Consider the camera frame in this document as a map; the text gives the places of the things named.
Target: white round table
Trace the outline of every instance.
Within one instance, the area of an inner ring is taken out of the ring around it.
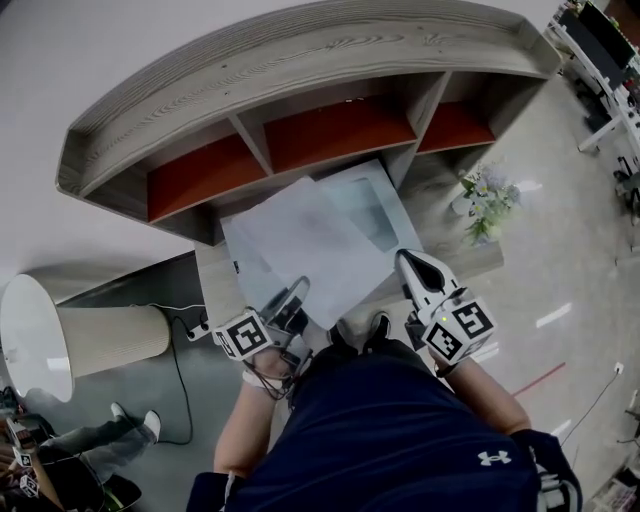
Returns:
[[[57,308],[31,276],[16,276],[0,304],[0,341],[16,391],[71,400],[74,378],[156,356],[170,331],[153,307]]]

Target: red shelf panel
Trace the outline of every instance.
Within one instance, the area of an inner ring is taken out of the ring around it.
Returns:
[[[276,173],[416,140],[403,109],[387,96],[309,110],[264,129]]]
[[[495,140],[487,123],[468,103],[442,103],[436,108],[418,153],[490,144]]]
[[[266,176],[239,135],[213,142],[149,173],[149,222]]]

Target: desk leg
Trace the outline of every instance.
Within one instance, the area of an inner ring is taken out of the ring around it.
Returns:
[[[596,133],[591,135],[588,139],[586,139],[582,144],[578,146],[578,151],[587,151],[592,146],[596,145],[598,141],[604,137],[607,133],[613,130],[616,126],[618,126],[622,122],[622,116],[617,115],[607,124],[605,124],[602,128],[600,128]]]

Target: computer monitor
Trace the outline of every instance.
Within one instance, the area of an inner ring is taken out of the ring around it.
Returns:
[[[624,69],[635,55],[635,50],[597,7],[587,2],[580,13],[580,21],[604,47],[620,69]]]

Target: forearm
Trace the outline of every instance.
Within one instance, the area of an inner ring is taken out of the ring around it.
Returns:
[[[276,402],[264,390],[242,383],[236,405],[216,445],[213,470],[246,478],[266,455]]]
[[[53,484],[49,479],[49,475],[47,475],[47,472],[44,470],[42,464],[40,463],[40,459],[38,459],[35,454],[31,456],[31,463],[36,474],[36,479],[38,480],[40,494],[45,496],[60,510],[64,510],[64,507],[62,506],[62,503],[60,503],[60,499],[58,498],[58,494],[56,493],[56,490],[53,488]]]
[[[460,401],[497,431],[510,435],[531,428],[520,403],[473,359],[462,361],[446,380]]]

